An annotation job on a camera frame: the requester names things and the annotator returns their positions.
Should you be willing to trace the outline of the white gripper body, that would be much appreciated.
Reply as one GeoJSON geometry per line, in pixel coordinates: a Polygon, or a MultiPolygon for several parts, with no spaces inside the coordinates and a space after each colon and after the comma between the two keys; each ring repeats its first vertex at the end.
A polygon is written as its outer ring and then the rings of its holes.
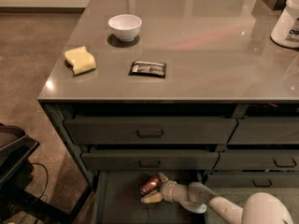
{"type": "Polygon", "coordinates": [[[186,203],[189,200],[188,188],[176,181],[168,180],[162,184],[160,189],[165,201],[186,203]]]}

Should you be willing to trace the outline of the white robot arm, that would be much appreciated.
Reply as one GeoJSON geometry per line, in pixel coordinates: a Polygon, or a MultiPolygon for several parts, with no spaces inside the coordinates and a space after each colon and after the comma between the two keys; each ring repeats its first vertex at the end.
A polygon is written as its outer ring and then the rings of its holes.
{"type": "Polygon", "coordinates": [[[195,214],[203,214],[209,207],[227,224],[294,224],[283,202],[264,192],[254,193],[240,207],[200,182],[182,185],[163,173],[153,175],[139,191],[142,203],[179,203],[195,214]]]}

